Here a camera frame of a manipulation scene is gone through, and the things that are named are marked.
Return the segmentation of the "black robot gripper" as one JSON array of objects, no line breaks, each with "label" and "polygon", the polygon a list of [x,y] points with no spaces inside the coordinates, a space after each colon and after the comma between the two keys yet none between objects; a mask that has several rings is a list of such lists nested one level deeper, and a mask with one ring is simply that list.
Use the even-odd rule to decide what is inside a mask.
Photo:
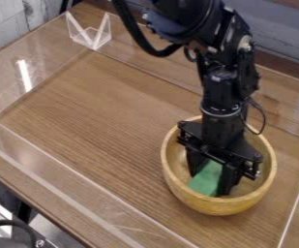
[{"label": "black robot gripper", "polygon": [[244,177],[254,180],[264,155],[246,140],[245,132],[260,136],[246,123],[248,111],[237,114],[206,115],[200,120],[178,123],[178,143],[188,150],[192,177],[202,171],[209,160],[224,166],[218,194],[228,196]]}]

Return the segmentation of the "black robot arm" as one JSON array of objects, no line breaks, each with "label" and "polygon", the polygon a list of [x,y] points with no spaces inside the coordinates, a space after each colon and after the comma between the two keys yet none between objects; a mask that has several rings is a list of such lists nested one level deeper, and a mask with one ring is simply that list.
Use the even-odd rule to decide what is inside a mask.
[{"label": "black robot arm", "polygon": [[156,57],[178,49],[197,64],[204,87],[201,121],[178,123],[178,142],[188,151],[193,177],[221,166],[216,194],[226,196],[244,177],[258,177],[264,155],[245,133],[249,108],[260,89],[256,44],[252,29],[240,13],[222,0],[146,0],[144,20],[150,31],[170,42],[157,49],[146,38],[129,7],[130,0],[112,0],[138,46]]}]

